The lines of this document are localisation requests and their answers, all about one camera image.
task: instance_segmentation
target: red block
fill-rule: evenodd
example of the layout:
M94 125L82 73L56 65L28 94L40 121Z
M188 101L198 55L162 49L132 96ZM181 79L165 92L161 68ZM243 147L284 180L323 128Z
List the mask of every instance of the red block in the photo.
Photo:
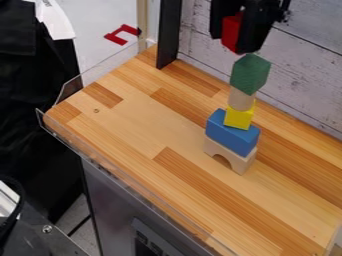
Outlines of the red block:
M127 32L130 33L134 36L139 36L139 29L133 28L131 26L128 26L126 24L123 24L120 28L118 28L117 30L115 30L113 33L109 33L107 35L105 35L104 37L114 43L117 43L119 45L125 45L127 43L127 41L125 39L122 39L120 37L117 36L117 34L119 34L120 32Z
M221 43L234 53L236 53L242 16L243 12L239 12L235 16L223 18Z

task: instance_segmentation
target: wooden arch block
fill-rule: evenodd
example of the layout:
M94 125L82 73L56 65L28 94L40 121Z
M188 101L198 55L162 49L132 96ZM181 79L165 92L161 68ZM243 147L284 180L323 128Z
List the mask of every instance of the wooden arch block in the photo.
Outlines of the wooden arch block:
M246 157L239 156L207 136L205 137L203 150L204 153L211 157L220 155L227 159L233 171L239 175L243 175L249 169L249 167L253 164L257 153L257 148L255 147Z

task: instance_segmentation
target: stacked blocks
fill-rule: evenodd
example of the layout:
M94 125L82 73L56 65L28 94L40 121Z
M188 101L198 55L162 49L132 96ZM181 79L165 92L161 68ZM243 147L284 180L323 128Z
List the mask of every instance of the stacked blocks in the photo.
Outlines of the stacked blocks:
M225 115L226 111L217 109L209 117L205 133L212 140L246 157L256 146L260 131L253 125L248 131L227 127L223 124Z
M227 111L217 109L208 119L204 152L221 155L242 175L257 153L260 130L251 125L256 92L266 83L271 63L247 54L233 67Z
M225 125L248 130L254 115L256 92L266 83L271 63L254 54L235 62L230 84L232 91Z

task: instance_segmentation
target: black vertical post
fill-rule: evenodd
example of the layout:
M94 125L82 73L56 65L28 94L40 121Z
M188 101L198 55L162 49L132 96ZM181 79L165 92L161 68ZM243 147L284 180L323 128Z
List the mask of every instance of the black vertical post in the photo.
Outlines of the black vertical post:
M177 58L182 0L162 0L158 37L157 68L162 69Z

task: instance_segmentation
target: blue block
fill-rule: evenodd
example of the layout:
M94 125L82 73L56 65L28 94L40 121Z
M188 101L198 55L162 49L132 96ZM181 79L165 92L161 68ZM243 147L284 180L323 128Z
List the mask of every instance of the blue block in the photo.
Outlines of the blue block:
M248 131L223 124L226 111L217 109L208 119L205 134L236 154L246 157L256 146L260 130L251 125Z

